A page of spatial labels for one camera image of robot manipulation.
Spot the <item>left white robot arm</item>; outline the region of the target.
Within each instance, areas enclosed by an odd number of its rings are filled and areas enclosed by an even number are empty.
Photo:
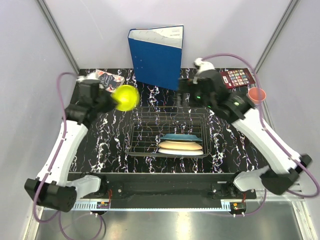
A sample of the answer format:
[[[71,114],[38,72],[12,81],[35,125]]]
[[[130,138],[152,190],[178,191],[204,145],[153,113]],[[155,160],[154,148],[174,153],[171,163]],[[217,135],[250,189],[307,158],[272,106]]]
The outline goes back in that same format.
[[[108,193],[106,178],[96,173],[68,180],[71,163],[92,122],[99,113],[115,108],[111,94],[100,85],[97,79],[85,79],[78,84],[78,103],[65,109],[59,136],[47,162],[36,178],[26,180],[24,189],[36,205],[67,213],[80,198],[91,193],[103,198]]]

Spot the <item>teal plate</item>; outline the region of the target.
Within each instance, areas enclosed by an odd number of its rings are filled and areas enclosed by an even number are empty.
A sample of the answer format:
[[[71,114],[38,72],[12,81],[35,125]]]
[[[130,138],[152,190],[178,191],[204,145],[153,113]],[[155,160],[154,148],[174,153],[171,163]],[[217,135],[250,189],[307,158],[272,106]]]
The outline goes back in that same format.
[[[161,140],[180,141],[180,142],[202,142],[203,140],[193,134],[167,133],[160,137]]]

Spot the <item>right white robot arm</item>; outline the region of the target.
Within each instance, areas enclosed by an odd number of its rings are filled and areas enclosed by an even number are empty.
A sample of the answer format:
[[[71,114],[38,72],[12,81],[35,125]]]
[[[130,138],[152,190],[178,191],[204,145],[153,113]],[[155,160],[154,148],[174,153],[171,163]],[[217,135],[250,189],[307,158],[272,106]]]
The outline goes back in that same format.
[[[227,185],[230,197],[236,199],[248,190],[262,188],[279,196],[289,193],[300,174],[306,172],[312,163],[309,155],[290,148],[260,118],[258,107],[246,94],[227,89],[217,70],[205,70],[197,75],[197,80],[179,78],[177,93],[189,94],[196,107],[212,110],[217,117],[244,134],[265,158],[265,167],[234,176]]]

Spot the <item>yellow-green bowl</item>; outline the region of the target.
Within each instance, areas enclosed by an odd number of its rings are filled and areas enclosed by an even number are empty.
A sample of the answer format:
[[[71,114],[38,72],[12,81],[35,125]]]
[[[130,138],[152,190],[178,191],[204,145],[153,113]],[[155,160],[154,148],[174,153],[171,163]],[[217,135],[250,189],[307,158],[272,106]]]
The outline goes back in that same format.
[[[140,95],[137,88],[132,85],[121,85],[112,94],[115,100],[115,109],[122,112],[133,110],[140,101]]]

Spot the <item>tall pink cup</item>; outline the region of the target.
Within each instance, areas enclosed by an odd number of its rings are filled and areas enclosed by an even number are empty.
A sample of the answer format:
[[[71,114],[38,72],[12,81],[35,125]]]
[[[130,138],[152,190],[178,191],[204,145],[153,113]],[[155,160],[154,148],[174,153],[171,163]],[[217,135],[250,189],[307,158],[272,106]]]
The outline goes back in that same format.
[[[255,104],[259,105],[266,99],[266,93],[259,87],[252,87],[248,90],[247,96]]]

